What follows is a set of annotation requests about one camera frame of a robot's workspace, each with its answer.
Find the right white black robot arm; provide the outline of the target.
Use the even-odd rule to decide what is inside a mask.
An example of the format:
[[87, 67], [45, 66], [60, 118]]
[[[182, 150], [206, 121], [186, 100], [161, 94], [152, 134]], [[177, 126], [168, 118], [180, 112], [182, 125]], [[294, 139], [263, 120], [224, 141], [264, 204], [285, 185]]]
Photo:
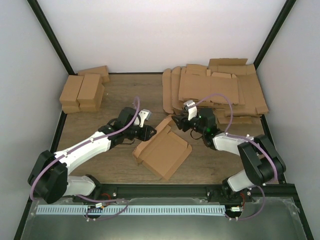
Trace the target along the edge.
[[275, 146], [266, 135], [239, 136], [222, 131], [217, 127], [211, 109], [202, 108], [195, 114], [183, 112], [173, 115], [172, 120], [183, 132], [189, 130], [201, 134], [204, 145], [215, 151], [228, 152], [240, 157], [243, 170], [222, 182], [223, 198], [236, 200], [240, 193], [254, 186], [277, 181], [286, 171], [286, 165]]

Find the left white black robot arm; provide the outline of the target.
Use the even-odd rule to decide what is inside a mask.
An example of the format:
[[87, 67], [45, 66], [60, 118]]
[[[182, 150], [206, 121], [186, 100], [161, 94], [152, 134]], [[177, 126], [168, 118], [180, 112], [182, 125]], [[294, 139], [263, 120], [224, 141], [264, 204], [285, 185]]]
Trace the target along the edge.
[[65, 196], [77, 196], [98, 203], [102, 185], [92, 175], [72, 176], [71, 173], [93, 157], [105, 153], [124, 140], [150, 140], [157, 131], [145, 122], [151, 112], [147, 109], [125, 107], [119, 116], [101, 126], [87, 139], [54, 153], [45, 150], [37, 158], [27, 182], [31, 186], [30, 198], [41, 197], [53, 204]]

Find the brown cardboard box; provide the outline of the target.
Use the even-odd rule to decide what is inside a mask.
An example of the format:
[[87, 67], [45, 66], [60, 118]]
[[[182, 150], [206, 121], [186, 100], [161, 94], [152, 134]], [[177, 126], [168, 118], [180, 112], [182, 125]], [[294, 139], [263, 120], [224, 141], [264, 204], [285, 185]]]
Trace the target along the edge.
[[192, 152], [192, 146], [172, 131], [176, 124], [168, 115], [155, 128], [157, 133], [132, 152], [138, 165], [168, 181]]

